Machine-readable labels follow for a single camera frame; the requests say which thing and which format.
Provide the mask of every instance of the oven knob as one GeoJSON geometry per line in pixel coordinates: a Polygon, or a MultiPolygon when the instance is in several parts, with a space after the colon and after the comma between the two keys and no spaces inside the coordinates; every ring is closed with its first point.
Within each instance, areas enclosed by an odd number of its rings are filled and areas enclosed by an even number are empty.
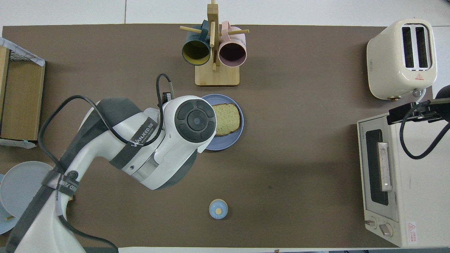
{"type": "Polygon", "coordinates": [[[376,226],[377,225],[374,221],[371,221],[371,220],[364,221],[364,223],[366,225],[369,225],[369,226],[376,226]]]}
{"type": "Polygon", "coordinates": [[[381,224],[380,230],[385,237],[392,237],[394,232],[392,231],[392,226],[389,223],[381,224]]]}

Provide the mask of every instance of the bread slice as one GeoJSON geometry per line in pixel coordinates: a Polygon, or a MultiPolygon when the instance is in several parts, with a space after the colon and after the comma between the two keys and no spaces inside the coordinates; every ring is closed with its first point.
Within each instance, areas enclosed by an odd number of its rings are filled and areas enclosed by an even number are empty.
{"type": "Polygon", "coordinates": [[[239,129],[241,115],[234,104],[215,104],[212,108],[217,119],[216,136],[229,135],[239,129]]]}

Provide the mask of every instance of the toaster oven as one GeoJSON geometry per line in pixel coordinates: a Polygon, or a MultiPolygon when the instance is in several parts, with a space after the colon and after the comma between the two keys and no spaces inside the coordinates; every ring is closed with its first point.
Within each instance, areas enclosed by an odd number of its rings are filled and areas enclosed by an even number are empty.
{"type": "MultiPolygon", "coordinates": [[[[400,145],[400,123],[390,124],[388,115],[357,123],[365,227],[399,247],[449,247],[450,135],[414,160],[400,145]]],[[[447,123],[406,123],[410,152],[422,153],[447,123]]]]}

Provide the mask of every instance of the oven window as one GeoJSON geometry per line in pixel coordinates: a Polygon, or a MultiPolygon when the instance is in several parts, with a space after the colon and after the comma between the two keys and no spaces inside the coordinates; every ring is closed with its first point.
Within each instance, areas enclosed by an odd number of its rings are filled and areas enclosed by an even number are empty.
{"type": "Polygon", "coordinates": [[[387,192],[381,191],[380,169],[378,167],[377,142],[383,141],[380,129],[366,132],[367,158],[369,163],[370,196],[372,201],[387,206],[387,192]]]}

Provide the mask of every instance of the brown table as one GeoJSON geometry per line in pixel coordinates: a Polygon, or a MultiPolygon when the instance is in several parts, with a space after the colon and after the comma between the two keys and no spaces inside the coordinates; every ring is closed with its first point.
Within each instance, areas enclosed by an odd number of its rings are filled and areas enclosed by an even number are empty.
{"type": "MultiPolygon", "coordinates": [[[[41,122],[75,94],[156,107],[162,72],[177,95],[221,93],[242,108],[237,143],[198,155],[171,188],[150,191],[95,159],[68,206],[69,221],[119,247],[393,247],[364,226],[355,126],[412,101],[382,101],[369,91],[365,47],[383,27],[240,27],[250,33],[236,87],[195,85],[194,67],[181,57],[186,33],[179,25],[4,28],[6,39],[47,62],[41,122]],[[208,214],[216,198],[229,204],[224,220],[208,214]]],[[[57,156],[88,108],[72,102],[49,126],[45,142],[57,156]]],[[[1,173],[29,160],[51,164],[38,148],[0,146],[1,173]]]]}

